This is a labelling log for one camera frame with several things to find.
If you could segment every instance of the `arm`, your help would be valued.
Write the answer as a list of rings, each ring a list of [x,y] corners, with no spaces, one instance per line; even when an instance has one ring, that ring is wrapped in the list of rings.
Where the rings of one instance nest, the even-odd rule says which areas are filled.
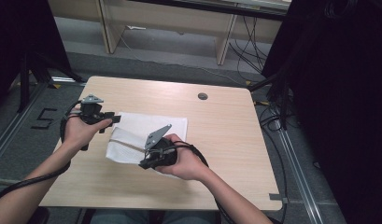
[[[92,140],[98,130],[105,128],[111,122],[111,119],[106,119],[88,125],[80,118],[69,119],[62,145],[25,179],[50,174],[64,167],[83,146]],[[56,178],[52,178],[16,189],[2,197],[0,199],[0,223],[27,223],[55,180]]]
[[[172,142],[181,141],[175,134],[167,135],[166,138]],[[202,182],[236,223],[272,223],[260,209],[232,189],[190,150],[178,148],[177,152],[176,164],[156,167],[156,170],[185,180]]]

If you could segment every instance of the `hand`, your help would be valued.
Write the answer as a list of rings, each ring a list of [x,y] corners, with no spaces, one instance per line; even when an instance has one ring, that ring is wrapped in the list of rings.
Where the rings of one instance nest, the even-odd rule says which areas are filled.
[[[86,124],[80,118],[70,116],[65,127],[64,143],[71,148],[80,150],[89,144],[94,135],[100,130],[106,128],[112,119],[104,119],[93,125]]]
[[[176,134],[169,134],[165,136],[172,142],[182,141]],[[188,148],[177,148],[177,162],[171,166],[158,166],[155,169],[163,174],[175,175],[185,180],[200,180],[201,175],[205,172],[205,169],[209,169],[205,166],[200,159],[193,154]]]

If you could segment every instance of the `folded cloth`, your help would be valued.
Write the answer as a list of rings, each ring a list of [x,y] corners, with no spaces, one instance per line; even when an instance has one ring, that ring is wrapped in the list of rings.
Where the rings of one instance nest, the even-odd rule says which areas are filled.
[[[176,133],[186,141],[188,120],[157,115],[145,115],[120,112],[121,119],[114,125],[106,150],[106,157],[120,163],[138,164],[144,160],[144,145],[147,137],[168,124],[171,129],[167,132]]]

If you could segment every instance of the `person's leg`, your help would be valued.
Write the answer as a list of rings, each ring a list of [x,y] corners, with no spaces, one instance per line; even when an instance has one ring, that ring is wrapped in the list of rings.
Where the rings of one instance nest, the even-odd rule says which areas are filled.
[[[213,211],[166,211],[163,224],[215,224]]]
[[[91,224],[147,224],[147,210],[97,209]]]

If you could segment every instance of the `wooden tabletop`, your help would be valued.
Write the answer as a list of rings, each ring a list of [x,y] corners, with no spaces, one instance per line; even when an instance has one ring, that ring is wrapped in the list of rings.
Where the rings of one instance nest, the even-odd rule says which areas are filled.
[[[188,118],[187,142],[210,168],[261,210],[278,210],[276,180],[248,90],[175,82],[91,77],[79,99],[103,99],[102,112],[114,111]],[[207,94],[206,100],[198,98]],[[185,181],[106,159],[112,129],[98,133],[69,170],[51,187],[41,205],[137,209],[216,210],[210,192]]]

